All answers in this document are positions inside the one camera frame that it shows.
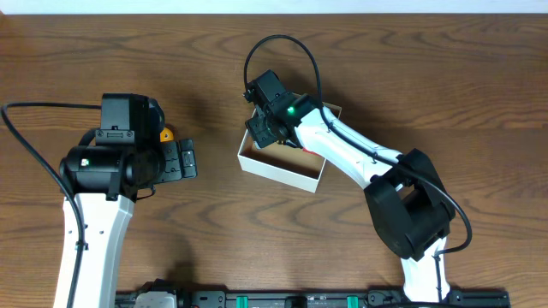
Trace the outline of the orange dinosaur toy figure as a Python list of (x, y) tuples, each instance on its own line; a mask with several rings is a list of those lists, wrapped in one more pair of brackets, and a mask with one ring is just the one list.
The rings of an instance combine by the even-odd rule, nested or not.
[(174, 133), (169, 128), (165, 127), (160, 134), (160, 141), (164, 143), (164, 142), (173, 141), (174, 139), (175, 139)]

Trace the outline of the red toy fire truck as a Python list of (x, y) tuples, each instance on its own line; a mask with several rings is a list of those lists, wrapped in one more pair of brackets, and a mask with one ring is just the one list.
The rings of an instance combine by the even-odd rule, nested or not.
[(309, 150), (306, 149), (306, 148), (302, 148), (302, 150), (303, 150), (304, 152), (306, 152), (306, 153), (309, 153), (309, 154), (312, 154), (312, 155), (315, 155), (315, 156), (320, 156), (320, 155), (317, 154), (316, 152), (314, 152), (314, 151), (309, 151)]

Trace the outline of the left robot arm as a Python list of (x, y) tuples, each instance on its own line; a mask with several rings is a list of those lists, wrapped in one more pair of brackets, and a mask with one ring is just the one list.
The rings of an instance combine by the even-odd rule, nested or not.
[(154, 98), (105, 93), (101, 122), (60, 163), (68, 187), (54, 305), (112, 307), (120, 256), (141, 189), (197, 176), (191, 139), (165, 140)]

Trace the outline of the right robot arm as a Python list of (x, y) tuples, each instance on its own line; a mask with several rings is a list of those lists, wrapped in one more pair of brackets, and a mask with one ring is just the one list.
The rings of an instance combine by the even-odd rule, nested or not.
[(441, 251), (456, 211), (430, 158), (374, 143), (317, 99), (287, 90), (271, 70), (246, 83), (243, 96), (256, 110), (246, 122), (255, 145), (310, 151), (338, 167), (363, 189), (377, 235), (400, 258), (407, 299), (445, 301)]

